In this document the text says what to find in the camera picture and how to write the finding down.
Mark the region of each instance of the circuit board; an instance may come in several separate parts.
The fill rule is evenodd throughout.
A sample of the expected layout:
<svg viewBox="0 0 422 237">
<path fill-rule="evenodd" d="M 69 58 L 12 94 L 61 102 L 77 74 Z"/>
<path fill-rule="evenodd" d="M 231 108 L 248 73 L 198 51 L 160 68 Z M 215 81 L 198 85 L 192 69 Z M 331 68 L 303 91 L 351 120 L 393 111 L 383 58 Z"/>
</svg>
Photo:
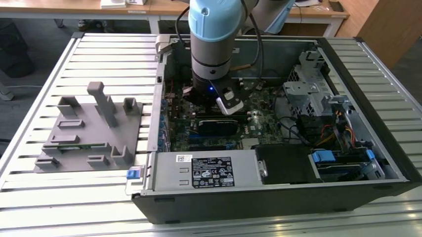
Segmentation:
<svg viewBox="0 0 422 237">
<path fill-rule="evenodd" d="M 251 86 L 254 81 L 244 81 Z M 182 99 L 182 90 L 175 91 L 170 101 L 171 151 L 212 151 L 250 149 L 252 145 L 283 142 L 272 111 L 274 87 L 252 93 L 244 108 L 232 117 L 223 116 L 218 106 L 206 109 Z M 231 136 L 199 135 L 199 123 L 204 118 L 238 121 L 238 130 Z"/>
</svg>

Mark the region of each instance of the floor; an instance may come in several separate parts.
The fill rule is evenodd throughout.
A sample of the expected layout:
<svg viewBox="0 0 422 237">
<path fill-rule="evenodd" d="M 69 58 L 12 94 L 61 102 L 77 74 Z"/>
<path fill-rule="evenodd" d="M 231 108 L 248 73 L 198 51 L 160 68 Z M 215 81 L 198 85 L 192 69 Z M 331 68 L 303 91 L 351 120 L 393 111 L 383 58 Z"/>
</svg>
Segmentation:
<svg viewBox="0 0 422 237">
<path fill-rule="evenodd" d="M 20 33 L 29 46 L 28 54 L 36 65 L 36 71 L 19 79 L 11 79 L 0 71 L 0 80 L 5 86 L 35 85 L 43 86 L 53 69 L 56 61 L 65 48 L 71 35 L 77 31 L 77 20 L 64 20 L 65 28 L 57 28 L 52 19 L 15 19 Z M 180 31 L 188 33 L 186 22 L 180 22 Z M 145 21 L 116 21 L 115 28 L 119 33 L 148 33 L 149 27 Z M 166 34 L 174 33 L 174 23 L 163 22 L 160 30 Z M 422 103 L 422 40 L 409 50 L 393 73 L 405 87 Z M 11 139 L 20 126 L 24 116 L 31 108 L 40 91 L 39 87 L 9 88 L 15 94 L 13 101 L 0 101 L 0 138 Z M 7 148 L 7 143 L 0 142 L 0 154 Z"/>
</svg>

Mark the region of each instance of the warning label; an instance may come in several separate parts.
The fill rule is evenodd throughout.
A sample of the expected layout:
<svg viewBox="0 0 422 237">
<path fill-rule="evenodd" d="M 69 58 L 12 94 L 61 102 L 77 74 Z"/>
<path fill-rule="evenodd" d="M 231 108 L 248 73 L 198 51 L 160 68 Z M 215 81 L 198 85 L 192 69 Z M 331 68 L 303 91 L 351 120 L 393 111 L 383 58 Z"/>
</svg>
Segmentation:
<svg viewBox="0 0 422 237">
<path fill-rule="evenodd" d="M 191 162 L 195 189 L 235 186 L 231 157 L 192 158 Z"/>
</svg>

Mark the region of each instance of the slotted aluminum table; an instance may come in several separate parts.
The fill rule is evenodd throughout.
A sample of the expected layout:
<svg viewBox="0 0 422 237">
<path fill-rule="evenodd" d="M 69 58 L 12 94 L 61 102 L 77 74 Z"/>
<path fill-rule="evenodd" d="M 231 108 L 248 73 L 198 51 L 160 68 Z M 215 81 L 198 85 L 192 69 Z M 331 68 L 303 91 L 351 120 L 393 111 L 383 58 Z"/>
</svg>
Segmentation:
<svg viewBox="0 0 422 237">
<path fill-rule="evenodd" d="M 422 171 L 422 108 L 365 43 L 328 39 L 405 152 Z M 113 102 L 144 103 L 136 164 L 145 163 L 156 80 L 155 35 L 85 34 L 71 39 L 0 159 L 1 236 L 422 236 L 422 187 L 351 212 L 152 225 L 125 195 L 125 170 L 35 174 L 60 96 L 93 103 L 101 81 Z M 338 91 L 342 85 L 331 75 Z"/>
</svg>

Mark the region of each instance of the blue tab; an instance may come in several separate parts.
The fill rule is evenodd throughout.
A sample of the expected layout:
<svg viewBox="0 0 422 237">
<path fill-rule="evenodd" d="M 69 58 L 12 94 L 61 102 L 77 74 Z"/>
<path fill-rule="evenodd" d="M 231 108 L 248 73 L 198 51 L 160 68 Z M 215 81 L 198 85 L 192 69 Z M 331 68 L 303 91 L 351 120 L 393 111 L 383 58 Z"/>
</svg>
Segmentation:
<svg viewBox="0 0 422 237">
<path fill-rule="evenodd" d="M 129 169 L 125 174 L 127 179 L 139 179 L 140 178 L 140 170 Z"/>
<path fill-rule="evenodd" d="M 335 161 L 332 151 L 315 151 L 312 153 L 314 162 Z"/>
<path fill-rule="evenodd" d="M 371 150 L 367 150 L 367 156 L 370 159 L 375 159 L 375 154 Z"/>
</svg>

